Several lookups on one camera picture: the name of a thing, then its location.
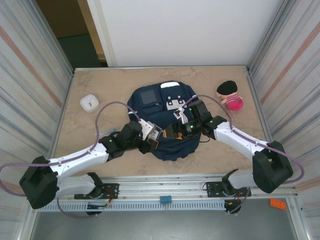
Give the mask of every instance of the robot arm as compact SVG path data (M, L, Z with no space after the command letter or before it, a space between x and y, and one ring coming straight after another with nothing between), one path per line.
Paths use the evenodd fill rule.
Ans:
M98 175L89 172L83 176L71 176L94 165L103 164L121 157L125 151L139 149L143 154L153 152L161 129L141 119L130 121L120 132L102 137L93 145L70 155L46 160L43 156L33 160L33 164L53 164L46 167L29 167L19 184L33 209L44 207L53 199L74 194L90 195L96 198L103 191L103 183ZM80 155L83 157L63 162Z
M229 145L252 161L252 169L235 169L222 178L225 191L230 193L230 195L235 190L244 187L258 187L266 193L272 193L293 175L293 170L287 157L261 146L269 146L285 152L279 142L273 141L272 143L268 143L252 137L236 127L232 127L231 129L230 123L223 117L212 117L201 100L189 104L188 107L192 113L193 120L186 123L176 122L169 125L164 130L163 136L183 139L192 138L202 133L205 136ZM175 116L182 118L180 109L175 112Z

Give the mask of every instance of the floor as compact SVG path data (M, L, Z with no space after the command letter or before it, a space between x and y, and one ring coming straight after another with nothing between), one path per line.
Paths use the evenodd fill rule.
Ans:
M141 86L165 81L181 81L190 85L196 94L215 97L217 87L224 80L234 80L237 83L238 94L243 97L244 101L243 108L231 114L233 125L251 136L263 138L264 132L242 66L76 70L55 157L66 156L93 144L96 138L95 119L98 110L91 113L83 110L80 100L86 95L95 95L102 108L112 101L127 103L132 93ZM227 118L227 115L215 102L207 98L202 99L213 116ZM128 122L127 109L123 106L111 105L100 115L99 135L119 131ZM201 141L207 139L205 136L201 137ZM141 154L135 149L125 152L117 159L92 166L78 174L95 172L100 177L206 174L227 173L236 168L250 169L252 168L251 161L227 144L211 140L207 143L200 143L195 153L185 158L178 158L177 161L162 161L151 153Z
M58 39L73 69L100 68L101 65L89 34Z
M248 199L237 216L224 211L103 212L71 219L39 213L31 240L296 240L289 211Z

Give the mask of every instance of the yellow component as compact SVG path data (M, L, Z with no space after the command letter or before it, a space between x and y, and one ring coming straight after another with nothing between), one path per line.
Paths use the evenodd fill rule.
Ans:
M178 137L176 139L182 140L182 133L181 132L178 132Z

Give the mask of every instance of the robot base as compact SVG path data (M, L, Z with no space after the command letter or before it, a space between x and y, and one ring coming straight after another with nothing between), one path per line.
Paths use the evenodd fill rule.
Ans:
M245 197L248 189L246 187L240 189L232 189L226 191L222 181L209 181L205 183L206 193L208 198L226 198L226 197L238 197L237 193L240 193L239 197Z
M236 207L238 207L241 204L241 200L226 200L224 203L224 207L225 207L225 212L231 212L233 209L235 209ZM230 213L230 214L236 214L237 212L239 212L241 209L241 206L235 210L234 212Z
M103 183L101 194L98 197L92 197L90 194L76 194L74 199L77 200L90 200L90 199L117 199L119 193L118 183Z

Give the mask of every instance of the purple cable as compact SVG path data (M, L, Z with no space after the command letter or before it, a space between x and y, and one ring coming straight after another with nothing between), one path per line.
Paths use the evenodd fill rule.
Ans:
M195 95L195 96L191 97L188 101L186 101L186 103L185 103L182 107L184 107L185 105L187 105L188 103L190 103L193 99L198 98L198 97L205 97L205 98L211 99L211 100L213 100L214 102L216 102L216 103L220 106L220 108L223 109L223 111L225 112L225 114L228 116L228 118L229 118L229 124L230 124L230 129L231 129L236 135L238 135L239 137L243 138L244 140L246 140L246 141L248 141L248 142L250 142L250 143L256 144L255 141L251 140L250 138L242 135L240 132L237 132L236 130L233 129L232 119L231 119L230 114L227 112L227 110L224 108L224 106L223 106L218 100L214 99L213 97L208 96L208 95L202 95L202 94L200 94L200 95ZM277 150L277 149L275 149L275 148L273 148L273 147L270 147L270 146L267 146L267 145L263 145L263 144L261 144L261 143L257 143L257 145L260 146L260 147L262 147L262 148L265 148L265 149L268 149L268 150L270 150L270 151L273 151L273 152L275 152L275 153L277 153L277 154L281 154L282 156L290 159L291 161L293 161L295 164L297 164L297 165L299 166L299 168L301 169L301 174L300 174L300 176L297 177L296 179L289 180L289 181L285 181L283 184L292 184L292 183L295 183L295 182L301 180L301 179L304 177L304 175L305 175L304 166L302 166L302 164L301 164L300 162L298 162L293 156L290 156L289 154L287 154L287 153L285 153L285 152L283 152L283 151L279 151L279 150Z
M130 111L133 112L133 114L135 115L135 117L138 119L138 121L140 120L140 117L136 114L136 112L130 107L128 106L127 104L121 102L121 101L112 101L112 102L109 102L108 104L104 105L100 111L98 112L96 118L95 118L95 130L96 130L96 137L95 137L95 142L94 144L92 145L92 147L90 148L91 151L97 146L98 144L98 141L99 141L99 127L98 127L98 119L100 117L100 114L102 113L102 111L112 105L112 104L121 104L125 107L127 107ZM16 166L16 167L33 167L33 168L41 168L41 167L51 167L51 166L56 166L56 165L60 165L60 164L65 164L65 163L68 163L68 162L71 162L71 161L74 161L74 160L77 160L77 159L80 159L84 156L86 156L87 154L89 154L90 152L89 151L86 151L82 154L80 154L79 156L75 156L75 157L72 157L72 158L69 158L67 160L63 160L61 162L53 162L53 163L36 163L36 164L33 164L33 163L20 163L20 162L12 162L12 163L5 163L3 164L2 166L0 166L0 173L2 171L2 169L4 169L5 167L10 167L10 166ZM0 178L0 188L2 188L5 192L7 192L8 194L11 194L11 195L14 195L14 196L18 196L18 197L25 197L26 195L25 194L21 194L21 193L17 193L17 192L14 192L14 191L11 191L9 190L5 185L4 183L1 181L1 178Z

